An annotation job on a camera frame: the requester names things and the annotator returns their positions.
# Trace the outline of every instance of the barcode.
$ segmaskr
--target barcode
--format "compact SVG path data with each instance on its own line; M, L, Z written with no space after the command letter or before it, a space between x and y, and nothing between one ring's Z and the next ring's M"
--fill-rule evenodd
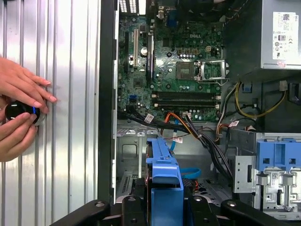
M283 14L283 20L290 20L290 15L289 14Z

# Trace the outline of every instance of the motherboard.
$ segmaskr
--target motherboard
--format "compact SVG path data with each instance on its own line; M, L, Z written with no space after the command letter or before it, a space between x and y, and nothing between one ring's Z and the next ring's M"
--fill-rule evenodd
M167 112L193 121L218 121L222 23L125 16L119 22L118 107L163 120Z

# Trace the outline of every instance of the connector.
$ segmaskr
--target connector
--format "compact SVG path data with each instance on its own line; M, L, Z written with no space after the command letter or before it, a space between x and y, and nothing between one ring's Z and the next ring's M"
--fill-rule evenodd
M283 80L279 82L279 91L287 91L288 90L288 85L287 85L287 81Z

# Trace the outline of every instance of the green circuit board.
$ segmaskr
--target green circuit board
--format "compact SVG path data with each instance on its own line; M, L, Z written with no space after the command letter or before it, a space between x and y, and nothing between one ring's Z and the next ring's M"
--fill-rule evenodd
M197 82L193 79L195 75L193 64L197 60L221 59L222 24L187 23L173 29L164 23L156 22L153 30L153 79L147 81L147 57L143 52L147 49L147 45L143 34L148 34L150 29L146 18L142 16L122 17L119 21L119 108L126 110L127 106L134 105L140 114L146 116L149 113L160 120L164 119L168 111L172 111L180 115L191 113L193 121L217 121L218 104L214 107L185 105L177 108L160 107L154 105L152 94L176 92L220 96L219 83ZM133 66L134 36L137 30L139 54L136 66ZM179 72L184 72L190 77L181 78ZM206 78L220 77L220 66L207 64L205 75ZM129 99L132 96L136 96L137 100L132 102Z

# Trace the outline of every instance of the human hand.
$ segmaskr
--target human hand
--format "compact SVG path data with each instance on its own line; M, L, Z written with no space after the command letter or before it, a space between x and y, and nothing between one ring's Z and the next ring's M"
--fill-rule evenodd
M50 85L49 81L2 57L0 57L0 81L0 95L37 107L43 113L49 112L44 99L52 103L56 101L52 94L41 87Z
M0 97L0 122L5 120L6 102ZM38 128L32 123L36 115L23 113L0 126L0 161L10 161L21 155L33 143Z

